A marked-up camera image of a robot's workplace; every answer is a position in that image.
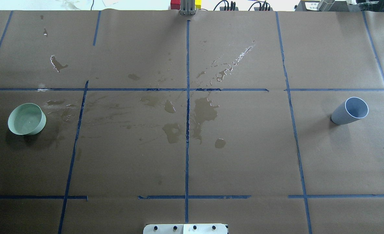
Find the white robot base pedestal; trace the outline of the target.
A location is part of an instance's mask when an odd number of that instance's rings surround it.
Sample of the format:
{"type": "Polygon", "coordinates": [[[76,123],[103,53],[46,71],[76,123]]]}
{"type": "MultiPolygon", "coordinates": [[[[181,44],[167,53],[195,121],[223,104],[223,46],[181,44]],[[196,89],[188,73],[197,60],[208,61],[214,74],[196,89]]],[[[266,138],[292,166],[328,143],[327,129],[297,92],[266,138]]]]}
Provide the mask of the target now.
{"type": "Polygon", "coordinates": [[[149,224],[143,234],[228,234],[228,225],[222,223],[204,224],[149,224]]]}

